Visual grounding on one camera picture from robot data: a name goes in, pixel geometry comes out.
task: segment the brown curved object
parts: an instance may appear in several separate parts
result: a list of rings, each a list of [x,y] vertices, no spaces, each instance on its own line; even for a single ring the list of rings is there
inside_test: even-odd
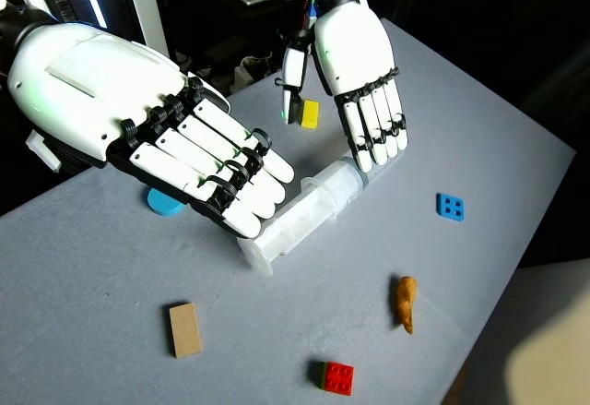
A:
[[[409,276],[405,276],[399,281],[397,292],[395,293],[395,310],[397,316],[408,334],[412,334],[412,304],[416,299],[418,292],[418,281]]]

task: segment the blue lego brick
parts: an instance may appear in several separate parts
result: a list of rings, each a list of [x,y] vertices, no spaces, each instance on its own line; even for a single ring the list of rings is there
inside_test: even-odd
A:
[[[444,218],[462,221],[465,218],[463,199],[439,193],[436,195],[436,212]]]

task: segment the tan wooden block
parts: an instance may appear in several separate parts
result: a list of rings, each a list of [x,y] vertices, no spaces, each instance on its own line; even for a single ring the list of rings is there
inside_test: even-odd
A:
[[[180,358],[201,352],[201,336],[196,322],[195,304],[190,303],[171,308],[170,321],[176,357]]]

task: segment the robotic hand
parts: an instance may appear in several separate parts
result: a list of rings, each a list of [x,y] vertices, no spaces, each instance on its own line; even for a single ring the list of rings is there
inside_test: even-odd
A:
[[[55,170],[110,162],[241,237],[255,237],[285,198],[293,170],[270,137],[163,55],[34,8],[2,11],[0,35],[8,89]]]
[[[334,96],[348,144],[360,169],[383,165],[407,146],[406,118],[397,94],[398,73],[385,29],[367,0],[308,0],[317,20],[287,37],[283,60],[283,119],[301,117],[299,95],[307,54],[327,94]]]

